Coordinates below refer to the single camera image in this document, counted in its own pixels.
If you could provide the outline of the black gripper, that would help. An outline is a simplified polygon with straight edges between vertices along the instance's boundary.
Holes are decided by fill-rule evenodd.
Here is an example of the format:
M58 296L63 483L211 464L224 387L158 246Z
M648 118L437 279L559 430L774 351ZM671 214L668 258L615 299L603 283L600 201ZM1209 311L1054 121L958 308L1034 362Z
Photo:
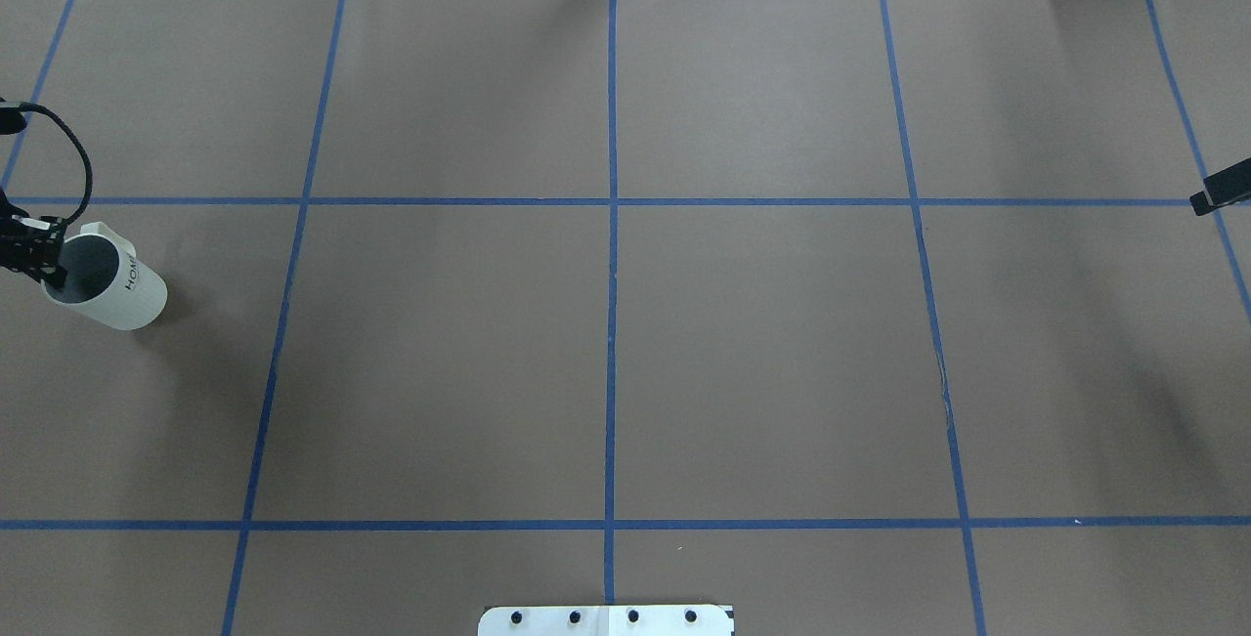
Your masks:
M60 265L68 218L28 217L1 190L1 265L41 284L63 288L68 277Z

